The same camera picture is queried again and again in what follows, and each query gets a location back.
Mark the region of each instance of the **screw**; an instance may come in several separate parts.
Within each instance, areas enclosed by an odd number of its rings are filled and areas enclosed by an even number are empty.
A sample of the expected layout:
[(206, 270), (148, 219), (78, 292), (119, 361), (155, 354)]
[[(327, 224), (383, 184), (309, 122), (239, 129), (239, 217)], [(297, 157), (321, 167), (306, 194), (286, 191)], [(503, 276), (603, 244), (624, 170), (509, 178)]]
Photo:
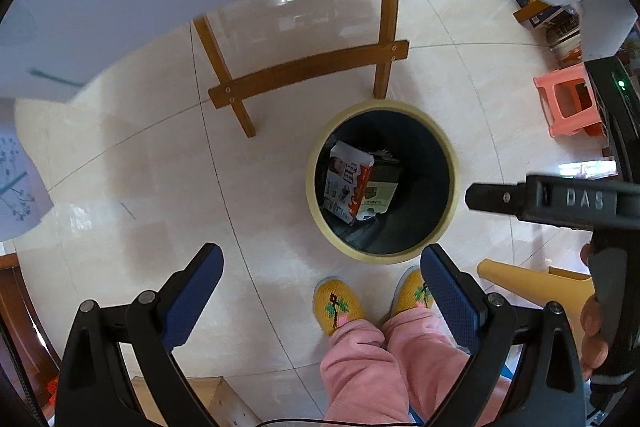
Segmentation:
[(91, 299), (87, 299), (80, 304), (80, 311), (82, 313), (90, 312), (94, 309), (94, 302)]
[(559, 315), (562, 313), (562, 306), (560, 305), (560, 303), (556, 301), (549, 302), (549, 309), (552, 312), (554, 312), (556, 315)]
[(152, 303), (155, 299), (156, 299), (156, 293), (152, 292), (151, 290), (142, 292), (138, 296), (138, 302), (140, 304), (149, 304), (149, 303)]
[(504, 297), (499, 293), (489, 293), (487, 298), (491, 304), (498, 308), (504, 304)]

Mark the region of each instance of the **trash can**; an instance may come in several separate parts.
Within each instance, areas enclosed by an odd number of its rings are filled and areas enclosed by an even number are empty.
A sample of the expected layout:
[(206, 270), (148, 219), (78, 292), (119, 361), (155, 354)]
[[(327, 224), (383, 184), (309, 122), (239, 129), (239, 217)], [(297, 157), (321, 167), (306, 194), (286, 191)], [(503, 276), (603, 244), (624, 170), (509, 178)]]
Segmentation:
[[(363, 150), (385, 149), (400, 160), (398, 187), (383, 214), (348, 225), (322, 207), (329, 154), (338, 140)], [(364, 263), (402, 263), (447, 228), (456, 204), (456, 160), (449, 139), (426, 114), (406, 103), (370, 100), (323, 129), (305, 184), (309, 210), (334, 247)]]

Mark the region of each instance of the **foot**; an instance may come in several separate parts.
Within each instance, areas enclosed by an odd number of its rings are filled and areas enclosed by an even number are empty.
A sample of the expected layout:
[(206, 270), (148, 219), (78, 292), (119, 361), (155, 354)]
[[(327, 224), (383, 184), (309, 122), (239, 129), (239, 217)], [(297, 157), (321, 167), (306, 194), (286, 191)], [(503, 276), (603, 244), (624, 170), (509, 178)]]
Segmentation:
[(336, 278), (324, 279), (316, 286), (314, 315), (329, 336), (346, 323), (364, 318), (358, 298), (346, 283)]
[(394, 294), (394, 301), (391, 304), (391, 316), (395, 317), (400, 312), (412, 308), (431, 308), (433, 306), (433, 296), (422, 279), (420, 268), (411, 267), (404, 272)]

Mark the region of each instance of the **yellow plastic object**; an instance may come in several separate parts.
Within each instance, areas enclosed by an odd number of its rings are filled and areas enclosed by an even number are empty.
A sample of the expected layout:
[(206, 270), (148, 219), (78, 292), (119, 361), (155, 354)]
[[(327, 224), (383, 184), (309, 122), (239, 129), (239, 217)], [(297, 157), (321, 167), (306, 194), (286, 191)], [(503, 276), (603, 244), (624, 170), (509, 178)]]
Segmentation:
[[(316, 199), (315, 187), (316, 164), (318, 163), (318, 157), (322, 151), (322, 147), (324, 147), (324, 144), (335, 131), (335, 129), (338, 128), (340, 124), (342, 124), (346, 120), (349, 120), (350, 118), (353, 118), (358, 114), (381, 109), (406, 114), (407, 116), (414, 118), (414, 120), (419, 121), (423, 126), (425, 126), (438, 141), (446, 157), (447, 165), (449, 166), (449, 172), (452, 173), (450, 177), (449, 199), (447, 201), (447, 206), (442, 214), (440, 222), (436, 225), (433, 232), (425, 237), (423, 241), (420, 241), (418, 245), (415, 245), (415, 247), (388, 255), (374, 255), (365, 251), (356, 250), (355, 248), (350, 247), (350, 245), (347, 245), (343, 240), (335, 235), (334, 231), (331, 230), (329, 225), (327, 225), (324, 217), (322, 217), (322, 212), (320, 211), (318, 200)], [(306, 202), (309, 205), (309, 211), (311, 211), (311, 215), (313, 216), (318, 229), (320, 229), (320, 232), (322, 232), (322, 235), (324, 235), (324, 237), (327, 238), (327, 240), (332, 245), (334, 245), (335, 248), (348, 255), (349, 257), (356, 259), (357, 261), (363, 261), (363, 263), (402, 263), (403, 261), (408, 261), (409, 259), (413, 259), (414, 257), (420, 255), (424, 247), (430, 245), (431, 243), (435, 243), (437, 240), (439, 240), (444, 231), (447, 230), (451, 219), (453, 219), (453, 214), (458, 202), (458, 162), (449, 138), (447, 138), (446, 134), (444, 134), (444, 131), (438, 126), (438, 124), (435, 123), (435, 121), (432, 120), (431, 117), (424, 114), (421, 110), (414, 107), (413, 105), (402, 102), (395, 102), (393, 100), (368, 100), (367, 102), (357, 103), (356, 105), (353, 105), (342, 111), (324, 127), (320, 136), (318, 137), (318, 140), (316, 140), (311, 154), (309, 155), (309, 161), (306, 165), (305, 188)]]
[(574, 332), (578, 354), (582, 349), (584, 331), (580, 325), (580, 312), (585, 301), (594, 294), (591, 277), (569, 270), (549, 269), (555, 272), (537, 272), (527, 268), (497, 263), (484, 259), (478, 264), (478, 275), (516, 295), (544, 306), (549, 301), (562, 304)]

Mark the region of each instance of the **person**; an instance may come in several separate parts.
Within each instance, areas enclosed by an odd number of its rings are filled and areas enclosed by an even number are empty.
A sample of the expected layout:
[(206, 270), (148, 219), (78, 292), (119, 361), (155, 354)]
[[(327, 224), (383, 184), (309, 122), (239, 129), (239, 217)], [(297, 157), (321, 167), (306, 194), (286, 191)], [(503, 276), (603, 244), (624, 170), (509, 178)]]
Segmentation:
[[(580, 252), (583, 261), (590, 245)], [(320, 372), (329, 396), (328, 421), (363, 424), (411, 422), (409, 406), (429, 419), (447, 396), (468, 355), (442, 332), (443, 319), (420, 269), (402, 276), (394, 293), (390, 318), (377, 328), (365, 319), (358, 298), (337, 278), (318, 283), (314, 314), (330, 349)], [(580, 360), (583, 378), (607, 357), (607, 343), (598, 333), (602, 311), (594, 296), (580, 318), (585, 336)], [(477, 425), (492, 422), (511, 381), (500, 377)]]

